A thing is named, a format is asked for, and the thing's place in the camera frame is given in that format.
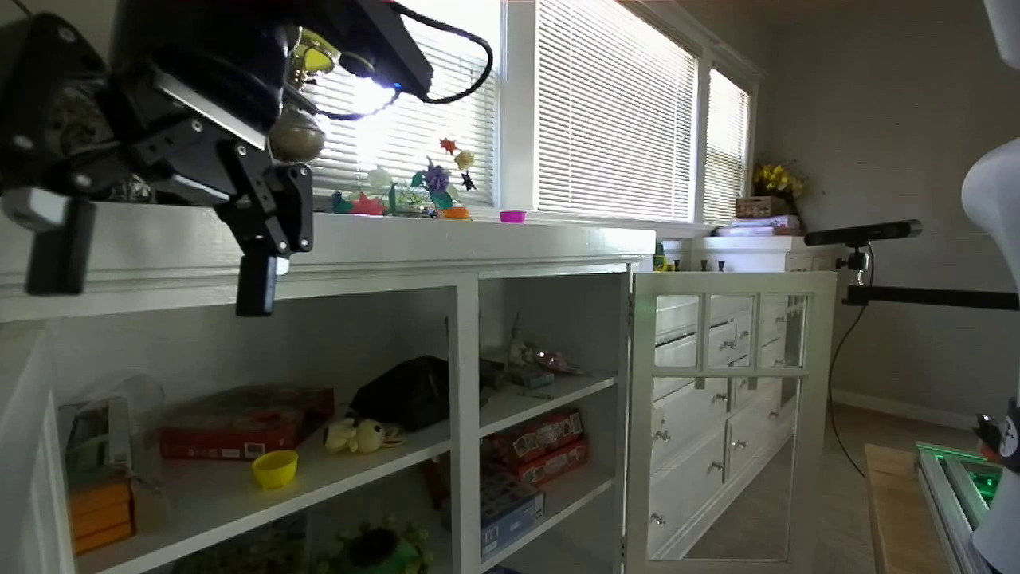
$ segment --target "flower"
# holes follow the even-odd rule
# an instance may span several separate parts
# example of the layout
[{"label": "flower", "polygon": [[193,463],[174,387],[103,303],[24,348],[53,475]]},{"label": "flower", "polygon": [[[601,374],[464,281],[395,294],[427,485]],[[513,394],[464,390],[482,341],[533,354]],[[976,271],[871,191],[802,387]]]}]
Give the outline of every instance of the flower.
[{"label": "flower", "polygon": [[786,194],[786,198],[806,194],[802,181],[782,161],[761,161],[754,169],[751,186],[754,186],[754,194]]}]

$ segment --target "floor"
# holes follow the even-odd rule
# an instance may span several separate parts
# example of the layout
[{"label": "floor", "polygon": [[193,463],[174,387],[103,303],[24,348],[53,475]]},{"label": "floor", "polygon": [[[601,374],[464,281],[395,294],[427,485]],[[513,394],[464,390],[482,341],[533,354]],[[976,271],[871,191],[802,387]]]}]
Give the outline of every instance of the floor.
[{"label": "floor", "polygon": [[[834,408],[837,435],[844,440],[854,463],[864,469],[864,443],[884,443],[897,448],[912,448],[920,443],[944,443],[957,448],[972,448],[969,431],[950,431],[934,425],[916,425],[901,416],[885,416],[856,408]],[[693,556],[740,556],[740,557],[773,557],[785,541],[785,505],[779,496],[786,485],[786,451],[746,488],[746,494],[725,509],[725,517],[693,548]],[[825,435],[821,463],[821,535],[816,570],[825,574],[877,574],[874,541],[871,541],[871,500],[867,480],[844,460],[833,427]]]}]

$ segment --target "bag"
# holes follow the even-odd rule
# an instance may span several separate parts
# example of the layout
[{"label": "bag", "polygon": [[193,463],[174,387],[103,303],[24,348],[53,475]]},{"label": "bag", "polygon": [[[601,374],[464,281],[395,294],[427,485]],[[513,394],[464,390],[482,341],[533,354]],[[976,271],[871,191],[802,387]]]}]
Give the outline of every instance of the bag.
[{"label": "bag", "polygon": [[449,363],[439,357],[406,360],[356,390],[355,416],[375,416],[413,434],[449,416]]}]

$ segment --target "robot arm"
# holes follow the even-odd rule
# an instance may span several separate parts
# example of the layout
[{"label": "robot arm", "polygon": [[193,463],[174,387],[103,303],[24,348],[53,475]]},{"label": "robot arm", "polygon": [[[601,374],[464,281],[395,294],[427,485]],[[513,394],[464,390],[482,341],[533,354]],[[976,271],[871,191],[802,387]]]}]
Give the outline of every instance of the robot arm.
[{"label": "robot arm", "polygon": [[[321,150],[294,97],[294,45],[315,30],[344,71],[432,101],[401,12],[392,0],[122,0],[111,71],[58,15],[0,29],[0,201],[34,232],[24,291],[81,294],[92,201],[144,198],[212,206],[241,245],[236,311],[268,314],[282,259],[312,247],[305,159]],[[280,135],[299,154],[280,154]]]}]

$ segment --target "open shelf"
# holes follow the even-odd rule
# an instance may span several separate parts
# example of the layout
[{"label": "open shelf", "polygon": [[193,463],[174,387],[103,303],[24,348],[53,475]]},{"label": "open shelf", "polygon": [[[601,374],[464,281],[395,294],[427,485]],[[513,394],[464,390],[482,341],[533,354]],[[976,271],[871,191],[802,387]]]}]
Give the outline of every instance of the open shelf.
[{"label": "open shelf", "polygon": [[545,521],[540,521],[533,528],[525,528],[523,535],[516,535],[502,548],[485,556],[482,570],[490,570],[490,568],[502,565],[510,556],[516,556],[520,548],[534,541],[541,532],[553,528],[558,523],[565,523],[566,517],[582,509],[588,500],[597,500],[606,492],[612,492],[612,485],[614,485],[612,472],[601,472],[597,464],[582,464],[577,472],[560,475],[545,492],[545,506],[541,506]]},{"label": "open shelf", "polygon": [[160,494],[136,494],[136,532],[83,556],[75,568],[105,574],[154,570],[447,448],[449,425],[407,434],[371,456],[330,456],[312,435],[299,445],[299,475],[282,492],[259,492],[247,463],[161,463]]},{"label": "open shelf", "polygon": [[482,435],[540,416],[551,408],[614,390],[614,377],[565,377],[541,390],[502,390],[482,408]]}]

